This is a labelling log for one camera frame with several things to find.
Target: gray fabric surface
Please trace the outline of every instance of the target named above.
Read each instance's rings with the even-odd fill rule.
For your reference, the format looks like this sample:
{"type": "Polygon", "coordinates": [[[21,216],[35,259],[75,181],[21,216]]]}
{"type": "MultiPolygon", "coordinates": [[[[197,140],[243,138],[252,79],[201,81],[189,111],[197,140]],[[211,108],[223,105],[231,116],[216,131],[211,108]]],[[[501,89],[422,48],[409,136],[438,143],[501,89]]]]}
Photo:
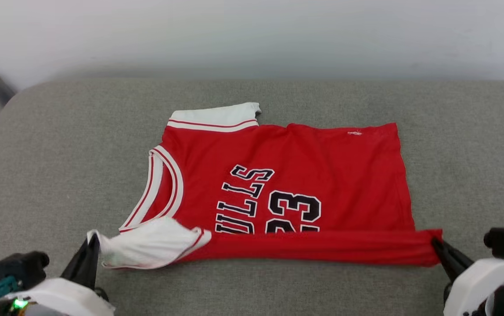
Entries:
{"type": "MultiPolygon", "coordinates": [[[[0,259],[46,251],[60,274],[91,228],[108,236],[141,197],[148,150],[174,110],[259,102],[260,124],[397,122],[417,228],[444,229],[472,258],[504,226],[504,82],[42,84],[0,115],[0,259]]],[[[99,271],[118,315],[440,315],[435,268],[219,260],[99,271]]]]}

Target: robotic arm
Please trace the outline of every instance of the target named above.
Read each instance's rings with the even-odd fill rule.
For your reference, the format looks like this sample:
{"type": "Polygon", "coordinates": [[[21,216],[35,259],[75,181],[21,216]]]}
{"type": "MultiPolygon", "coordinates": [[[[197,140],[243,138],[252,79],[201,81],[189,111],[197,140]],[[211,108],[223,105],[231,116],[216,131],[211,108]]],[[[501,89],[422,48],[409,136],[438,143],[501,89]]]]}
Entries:
{"type": "Polygon", "coordinates": [[[504,316],[504,228],[492,228],[484,244],[494,258],[473,262],[447,242],[432,241],[451,280],[443,291],[445,316],[504,316]]]}
{"type": "MultiPolygon", "coordinates": [[[[432,245],[450,279],[443,291],[445,316],[504,316],[504,228],[484,237],[494,258],[473,262],[448,244],[432,245]]],[[[112,316],[104,290],[95,287],[100,243],[85,240],[59,278],[46,280],[43,252],[13,254],[0,261],[0,316],[112,316]]]]}
{"type": "Polygon", "coordinates": [[[108,296],[95,287],[100,244],[85,240],[59,278],[45,279],[43,252],[13,254],[0,261],[0,316],[112,316],[108,296]]]}

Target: black number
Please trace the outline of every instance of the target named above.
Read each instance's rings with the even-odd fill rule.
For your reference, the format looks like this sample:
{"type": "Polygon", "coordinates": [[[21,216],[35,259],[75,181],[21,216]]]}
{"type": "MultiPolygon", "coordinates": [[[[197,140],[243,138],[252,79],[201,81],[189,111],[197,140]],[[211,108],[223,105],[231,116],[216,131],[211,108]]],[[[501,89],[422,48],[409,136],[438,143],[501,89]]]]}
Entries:
{"type": "Polygon", "coordinates": [[[266,233],[292,233],[295,229],[289,220],[272,218],[266,222],[266,233]]]}
{"type": "Polygon", "coordinates": [[[246,220],[240,220],[232,218],[223,214],[216,215],[216,221],[220,223],[230,223],[234,224],[238,228],[224,226],[223,224],[217,223],[215,225],[215,231],[220,233],[231,233],[231,234],[254,234],[254,224],[246,220]]]}
{"type": "Polygon", "coordinates": [[[312,223],[320,218],[320,201],[314,196],[302,194],[292,194],[289,192],[273,191],[270,194],[269,208],[274,215],[283,216],[285,209],[280,206],[280,201],[287,202],[287,208],[290,210],[299,210],[299,206],[306,205],[306,211],[301,214],[303,222],[312,223]]]}
{"type": "Polygon", "coordinates": [[[246,172],[246,168],[240,165],[234,166],[230,174],[233,176],[238,176],[238,178],[244,180],[250,180],[254,176],[254,181],[268,181],[274,175],[275,171],[271,169],[251,169],[246,172]]]}
{"type": "Polygon", "coordinates": [[[252,184],[250,184],[250,189],[254,189],[254,190],[248,190],[245,188],[233,187],[233,186],[230,186],[230,184],[223,182],[223,186],[221,188],[223,190],[227,190],[227,191],[248,194],[249,196],[252,196],[252,198],[258,198],[258,196],[260,196],[260,193],[262,192],[262,188],[264,188],[264,184],[263,183],[252,183],[252,184]]]}
{"type": "Polygon", "coordinates": [[[239,208],[238,206],[226,204],[225,202],[219,201],[217,202],[218,210],[230,210],[233,212],[239,212],[242,214],[246,214],[249,217],[256,217],[256,206],[258,203],[252,200],[244,200],[244,204],[248,205],[248,208],[239,208]]]}
{"type": "Polygon", "coordinates": [[[318,226],[310,226],[310,225],[301,225],[302,232],[320,232],[320,227],[318,226]]]}

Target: basketball jersey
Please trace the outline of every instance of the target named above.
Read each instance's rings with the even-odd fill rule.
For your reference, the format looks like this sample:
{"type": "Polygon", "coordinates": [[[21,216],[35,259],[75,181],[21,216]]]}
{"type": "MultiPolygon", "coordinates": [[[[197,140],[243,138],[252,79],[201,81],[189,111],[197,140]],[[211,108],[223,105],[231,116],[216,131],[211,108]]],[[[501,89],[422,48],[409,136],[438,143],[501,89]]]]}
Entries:
{"type": "Polygon", "coordinates": [[[441,230],[414,227],[396,124],[260,126],[258,113],[249,102],[172,114],[150,151],[141,200],[115,246],[103,242],[108,266],[215,258],[438,263],[431,238],[441,230]]]}

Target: green led light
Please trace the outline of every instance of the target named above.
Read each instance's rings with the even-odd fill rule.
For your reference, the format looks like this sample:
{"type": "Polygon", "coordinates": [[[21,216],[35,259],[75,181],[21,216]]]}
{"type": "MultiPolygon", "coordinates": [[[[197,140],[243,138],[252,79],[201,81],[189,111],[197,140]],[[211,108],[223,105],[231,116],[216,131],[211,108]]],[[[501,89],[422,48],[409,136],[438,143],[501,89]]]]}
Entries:
{"type": "Polygon", "coordinates": [[[21,300],[18,300],[18,299],[14,300],[14,308],[15,309],[22,309],[27,304],[28,304],[28,302],[26,302],[26,301],[21,301],[21,300]]]}

